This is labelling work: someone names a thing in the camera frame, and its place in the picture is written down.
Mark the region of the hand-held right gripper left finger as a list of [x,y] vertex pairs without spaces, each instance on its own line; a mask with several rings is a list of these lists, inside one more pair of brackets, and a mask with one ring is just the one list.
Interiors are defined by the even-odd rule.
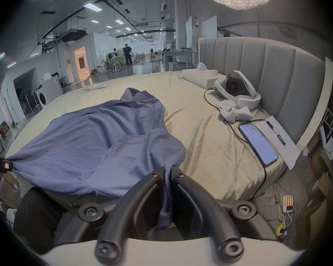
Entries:
[[56,246],[96,238],[95,258],[119,264],[129,238],[148,241],[163,204],[164,169],[158,168],[135,184],[123,197],[82,205],[58,236]]

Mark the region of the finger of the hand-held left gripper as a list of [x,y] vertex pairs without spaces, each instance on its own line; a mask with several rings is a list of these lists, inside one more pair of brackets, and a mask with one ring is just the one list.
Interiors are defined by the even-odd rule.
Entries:
[[7,173],[13,170],[12,162],[0,157],[0,173]]

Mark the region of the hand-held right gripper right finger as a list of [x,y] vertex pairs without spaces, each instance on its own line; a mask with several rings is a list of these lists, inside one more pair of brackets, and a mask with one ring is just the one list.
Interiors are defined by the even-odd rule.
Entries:
[[176,228],[184,240],[208,237],[219,260],[240,260],[245,251],[241,237],[278,242],[252,202],[215,199],[178,168],[172,168],[171,181]]

